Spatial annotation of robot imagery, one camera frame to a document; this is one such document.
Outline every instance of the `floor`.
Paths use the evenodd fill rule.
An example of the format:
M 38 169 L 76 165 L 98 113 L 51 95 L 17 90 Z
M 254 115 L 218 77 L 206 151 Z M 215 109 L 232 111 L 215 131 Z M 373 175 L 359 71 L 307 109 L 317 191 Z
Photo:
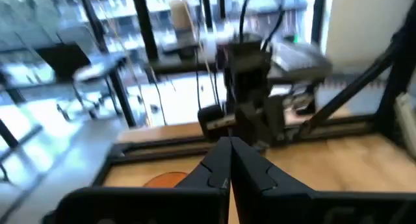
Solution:
M 201 83 L 204 87 L 201 105 L 209 105 L 213 102 L 209 79 Z M 173 85 L 167 82 L 159 86 L 167 124 L 196 121 L 198 105 L 194 87 L 194 79 L 178 79 Z M 339 90 L 336 87 L 320 88 L 319 105 L 327 103 Z M 129 90 L 131 93 L 137 91 L 134 88 Z M 349 102 L 348 108 L 355 114 L 374 112 L 382 92 L 383 88 L 380 87 L 365 88 Z M 223 89 L 219 89 L 219 94 L 220 98 L 224 98 Z M 154 86 L 143 87 L 143 96 L 146 106 L 158 105 Z M 118 118 L 66 123 L 56 111 L 53 100 L 31 103 L 28 109 L 44 126 L 44 130 L 4 163 L 13 185 L 0 184 L 0 224 L 38 223 L 66 193 L 88 186 L 101 167 L 111 142 L 120 131 L 126 129 L 124 120 Z M 162 125 L 161 112 L 152 114 L 150 121 L 153 126 Z M 37 181 L 39 186 L 32 193 L 25 194 L 33 181 Z M 16 205 L 22 194 L 25 199 Z

